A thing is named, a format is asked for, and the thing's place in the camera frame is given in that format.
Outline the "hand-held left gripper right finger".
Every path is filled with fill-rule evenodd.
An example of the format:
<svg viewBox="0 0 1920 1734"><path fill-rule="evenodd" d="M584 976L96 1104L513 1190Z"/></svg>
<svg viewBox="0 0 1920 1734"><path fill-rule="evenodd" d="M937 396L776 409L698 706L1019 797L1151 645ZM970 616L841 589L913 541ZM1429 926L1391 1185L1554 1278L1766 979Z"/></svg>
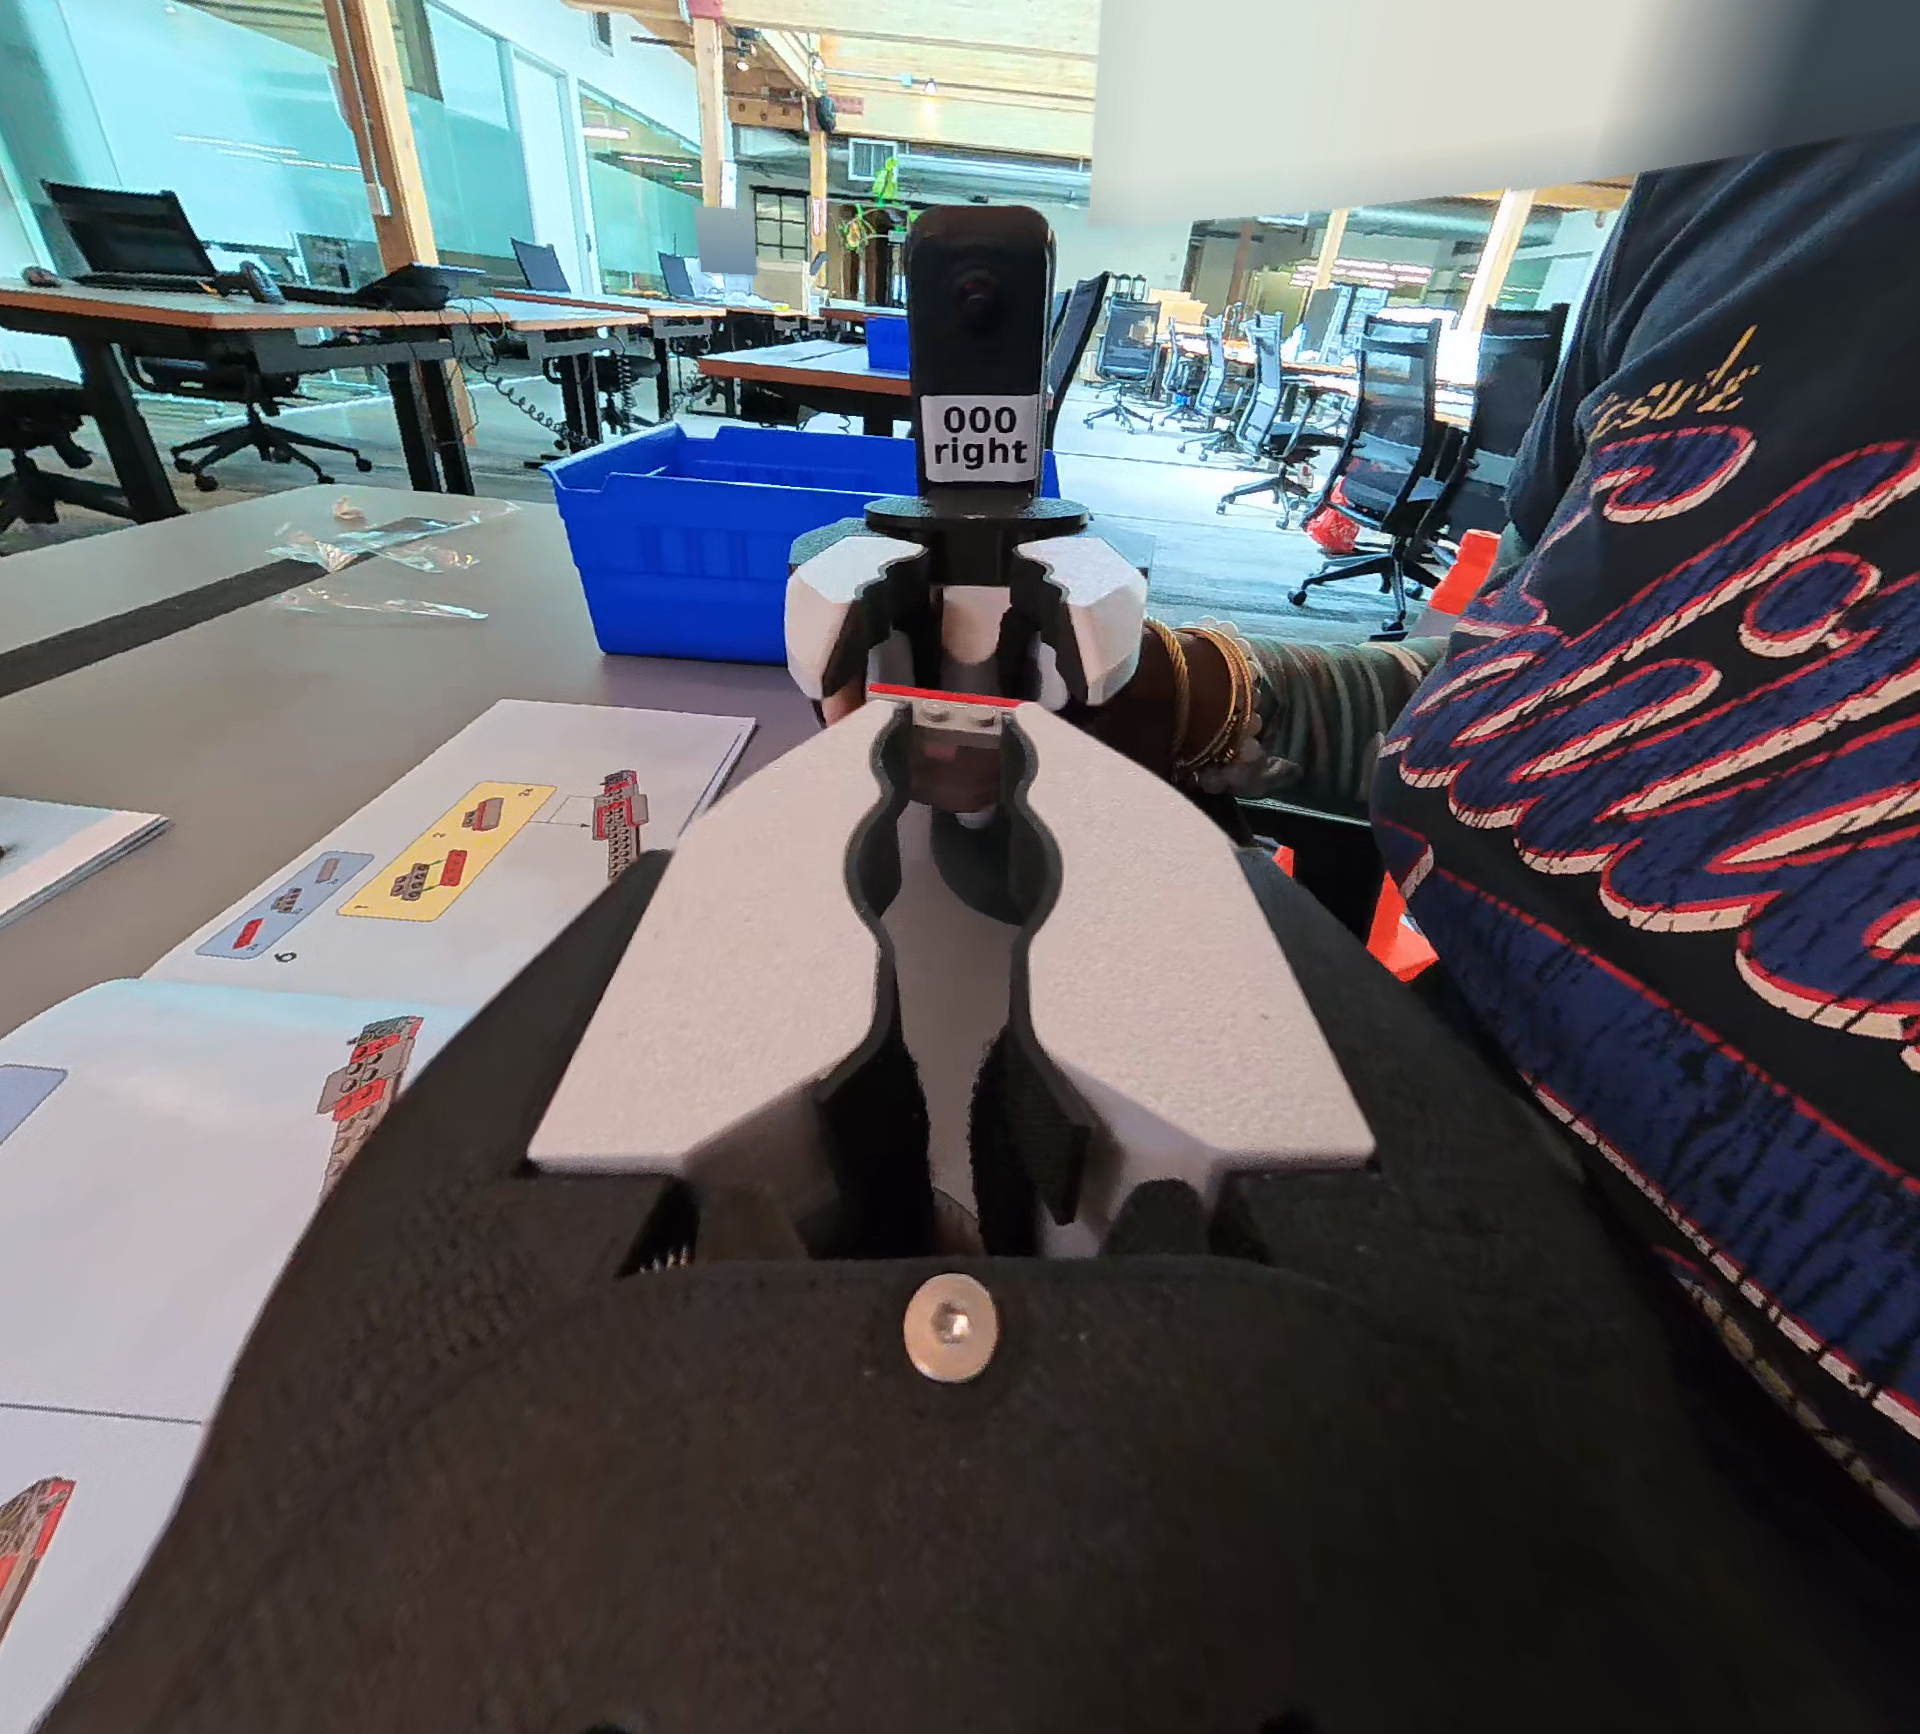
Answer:
<svg viewBox="0 0 1920 1734"><path fill-rule="evenodd" d="M971 1097L996 1256L1085 1257L1171 1202L1356 1174L1378 1139L1268 916L1281 874L1041 707L1002 721L1005 1022Z"/></svg>

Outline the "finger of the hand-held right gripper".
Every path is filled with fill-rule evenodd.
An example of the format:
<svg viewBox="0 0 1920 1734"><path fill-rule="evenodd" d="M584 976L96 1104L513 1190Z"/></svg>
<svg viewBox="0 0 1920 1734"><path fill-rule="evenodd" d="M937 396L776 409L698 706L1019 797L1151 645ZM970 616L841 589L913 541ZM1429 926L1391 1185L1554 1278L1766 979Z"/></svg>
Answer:
<svg viewBox="0 0 1920 1734"><path fill-rule="evenodd" d="M1110 544L1019 544L997 629L997 694L1102 707L1140 669L1145 575Z"/></svg>
<svg viewBox="0 0 1920 1734"><path fill-rule="evenodd" d="M783 587L786 669L818 707L934 685L934 572L918 541L829 541Z"/></svg>

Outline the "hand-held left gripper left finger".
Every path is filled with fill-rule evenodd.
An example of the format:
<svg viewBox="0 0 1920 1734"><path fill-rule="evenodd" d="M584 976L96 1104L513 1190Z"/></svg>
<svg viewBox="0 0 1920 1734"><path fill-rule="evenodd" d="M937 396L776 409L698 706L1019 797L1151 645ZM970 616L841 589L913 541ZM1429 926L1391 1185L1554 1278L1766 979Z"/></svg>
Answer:
<svg viewBox="0 0 1920 1734"><path fill-rule="evenodd" d="M860 709L683 829L534 1132L538 1169L758 1190L814 1246L936 1249L881 924L907 734L904 709Z"/></svg>

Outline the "red and grey lego assembly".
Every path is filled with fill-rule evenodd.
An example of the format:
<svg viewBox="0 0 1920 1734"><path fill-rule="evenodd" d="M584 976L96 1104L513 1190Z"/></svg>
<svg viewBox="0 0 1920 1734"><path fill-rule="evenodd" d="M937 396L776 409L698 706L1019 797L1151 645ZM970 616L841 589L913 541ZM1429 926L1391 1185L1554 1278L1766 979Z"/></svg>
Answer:
<svg viewBox="0 0 1920 1734"><path fill-rule="evenodd" d="M913 687L883 681L868 683L866 701L894 701L907 713L916 730L965 744L997 741L1007 720L1017 713L1022 706L1017 698L1000 694Z"/></svg>

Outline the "person's right forearm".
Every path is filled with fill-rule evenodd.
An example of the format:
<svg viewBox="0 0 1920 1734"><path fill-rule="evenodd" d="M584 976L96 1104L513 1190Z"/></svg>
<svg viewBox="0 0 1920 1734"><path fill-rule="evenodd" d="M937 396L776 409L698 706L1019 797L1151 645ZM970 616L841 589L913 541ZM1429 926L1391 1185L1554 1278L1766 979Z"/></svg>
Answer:
<svg viewBox="0 0 1920 1734"><path fill-rule="evenodd" d="M1379 741L1449 647L1399 641L1251 641L1259 762L1248 796L1363 817Z"/></svg>

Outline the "open lego instruction booklet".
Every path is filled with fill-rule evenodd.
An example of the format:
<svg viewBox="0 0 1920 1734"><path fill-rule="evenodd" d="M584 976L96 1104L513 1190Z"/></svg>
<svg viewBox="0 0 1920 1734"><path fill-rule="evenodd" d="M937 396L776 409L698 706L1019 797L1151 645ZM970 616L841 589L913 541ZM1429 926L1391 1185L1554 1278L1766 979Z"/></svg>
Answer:
<svg viewBox="0 0 1920 1734"><path fill-rule="evenodd" d="M4 1730L124 1602L357 1149L753 734L500 699L141 976L4 1035Z"/></svg>

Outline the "closed lego instruction booklet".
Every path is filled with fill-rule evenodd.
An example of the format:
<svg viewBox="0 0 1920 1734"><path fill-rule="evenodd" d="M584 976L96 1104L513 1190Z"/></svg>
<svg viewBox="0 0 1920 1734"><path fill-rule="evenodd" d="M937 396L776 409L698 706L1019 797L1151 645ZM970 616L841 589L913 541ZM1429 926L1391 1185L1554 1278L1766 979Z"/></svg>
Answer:
<svg viewBox="0 0 1920 1734"><path fill-rule="evenodd" d="M2 796L2 928L170 826L164 814Z"/></svg>

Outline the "person's right hand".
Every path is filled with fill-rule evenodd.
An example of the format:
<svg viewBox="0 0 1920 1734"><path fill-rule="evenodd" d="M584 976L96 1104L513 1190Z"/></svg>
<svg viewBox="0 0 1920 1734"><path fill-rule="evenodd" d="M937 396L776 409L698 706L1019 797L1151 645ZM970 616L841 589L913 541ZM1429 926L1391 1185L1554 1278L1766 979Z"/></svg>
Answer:
<svg viewBox="0 0 1920 1734"><path fill-rule="evenodd" d="M1169 672L1162 645L1143 628L1132 678L1104 704L1088 711L1089 731L1113 752L1148 772L1174 780L1169 768Z"/></svg>

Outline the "black office chair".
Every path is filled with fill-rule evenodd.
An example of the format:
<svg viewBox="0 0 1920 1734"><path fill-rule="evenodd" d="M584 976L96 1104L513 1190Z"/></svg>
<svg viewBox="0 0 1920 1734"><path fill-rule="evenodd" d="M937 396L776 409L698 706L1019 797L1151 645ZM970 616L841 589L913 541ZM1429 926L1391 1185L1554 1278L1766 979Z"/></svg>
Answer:
<svg viewBox="0 0 1920 1734"><path fill-rule="evenodd" d="M1096 272L1075 280L1058 301L1043 364L1043 429L1048 446L1052 446L1066 393L1077 375L1092 332L1104 310L1110 282L1110 272Z"/></svg>
<svg viewBox="0 0 1920 1734"><path fill-rule="evenodd" d="M247 357L204 359L118 351L130 380L160 400L197 400L235 409L235 419L170 449L171 466L201 493L215 491L217 467L240 452L251 452L268 467L300 470L330 483L317 454L343 456L355 473L372 473L373 462L357 446L313 436L279 422L281 406L300 397L300 375L259 372Z"/></svg>
<svg viewBox="0 0 1920 1734"><path fill-rule="evenodd" d="M84 383L44 372L2 370L2 529L56 524L61 504L94 505L98 487L46 471L38 452L53 452L72 471L91 456L75 442L87 417Z"/></svg>

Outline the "green potted plant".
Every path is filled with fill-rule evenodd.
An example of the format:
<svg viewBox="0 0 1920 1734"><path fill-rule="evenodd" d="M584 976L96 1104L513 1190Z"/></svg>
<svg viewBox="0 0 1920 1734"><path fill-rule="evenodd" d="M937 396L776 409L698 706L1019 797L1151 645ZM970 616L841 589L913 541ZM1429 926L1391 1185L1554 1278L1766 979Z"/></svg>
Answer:
<svg viewBox="0 0 1920 1734"><path fill-rule="evenodd" d="M887 153L868 181L868 201L840 224L840 242L857 260L876 242L912 227L916 213L900 196L900 152Z"/></svg>

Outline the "wooden office desk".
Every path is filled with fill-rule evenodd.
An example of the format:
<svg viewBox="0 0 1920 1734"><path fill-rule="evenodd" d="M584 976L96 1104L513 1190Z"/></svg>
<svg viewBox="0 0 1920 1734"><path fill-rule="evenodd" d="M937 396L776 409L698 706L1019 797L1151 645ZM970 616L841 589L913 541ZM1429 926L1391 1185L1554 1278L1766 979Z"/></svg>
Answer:
<svg viewBox="0 0 1920 1734"><path fill-rule="evenodd" d="M550 434L538 470L562 456L587 452L607 436L636 432L636 392L647 382L653 425L676 411L672 359L699 347L728 316L721 301L674 297L564 297L540 291L478 291L453 297L442 311L460 365ZM505 365L523 361L557 387L557 413L521 396Z"/></svg>
<svg viewBox="0 0 1920 1734"><path fill-rule="evenodd" d="M131 521L181 513L131 396L136 357L250 365L262 375L339 367L387 374L403 466L416 491L470 496L467 446L452 396L457 328L449 307L255 301L215 291L113 289L2 280L2 328L65 341L113 470L105 500Z"/></svg>
<svg viewBox="0 0 1920 1734"><path fill-rule="evenodd" d="M770 347L702 354L703 378L763 387L816 415L857 419L863 434L892 436L912 419L909 375L876 367L863 345L796 340Z"/></svg>

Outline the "orange traffic cone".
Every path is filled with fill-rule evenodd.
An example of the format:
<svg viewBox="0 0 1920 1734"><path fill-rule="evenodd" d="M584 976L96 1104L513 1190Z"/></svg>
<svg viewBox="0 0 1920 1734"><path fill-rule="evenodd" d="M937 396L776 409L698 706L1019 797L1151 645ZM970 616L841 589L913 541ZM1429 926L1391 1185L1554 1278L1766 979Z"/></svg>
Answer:
<svg viewBox="0 0 1920 1734"><path fill-rule="evenodd" d="M1505 558L1505 537L1471 532L1444 575L1428 612L1405 637L1452 639L1458 620ZM1408 906L1379 851L1370 792L1362 817L1277 802L1279 838L1287 850L1281 867L1362 937L1372 959L1402 984L1419 984L1432 972L1432 943L1408 918Z"/></svg>

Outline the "clear plastic bag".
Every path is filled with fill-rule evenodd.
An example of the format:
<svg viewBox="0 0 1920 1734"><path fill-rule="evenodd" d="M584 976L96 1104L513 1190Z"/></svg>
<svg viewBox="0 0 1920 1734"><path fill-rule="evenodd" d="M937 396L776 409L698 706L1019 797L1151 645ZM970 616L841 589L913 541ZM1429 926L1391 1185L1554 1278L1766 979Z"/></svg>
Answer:
<svg viewBox="0 0 1920 1734"><path fill-rule="evenodd" d="M520 513L509 500L449 498L426 510L400 510L385 498L360 500L324 493L297 505L273 527L266 558L337 573L365 562L390 562L421 573L466 572L478 565L478 529Z"/></svg>
<svg viewBox="0 0 1920 1734"><path fill-rule="evenodd" d="M271 603L289 613L347 616L347 617L408 617L436 621L483 621L489 616L478 608L432 600L412 594L385 594L380 583L361 587L343 573L307 579L271 598Z"/></svg>

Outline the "person in graphic shirt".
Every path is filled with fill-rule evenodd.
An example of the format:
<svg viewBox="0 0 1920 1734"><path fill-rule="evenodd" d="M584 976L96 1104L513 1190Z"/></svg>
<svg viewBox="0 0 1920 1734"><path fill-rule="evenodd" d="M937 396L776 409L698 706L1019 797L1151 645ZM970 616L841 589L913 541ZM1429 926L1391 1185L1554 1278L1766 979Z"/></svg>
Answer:
<svg viewBox="0 0 1920 1734"><path fill-rule="evenodd" d="M1916 125L1652 170L1383 740L1466 1009L1916 1532Z"/></svg>

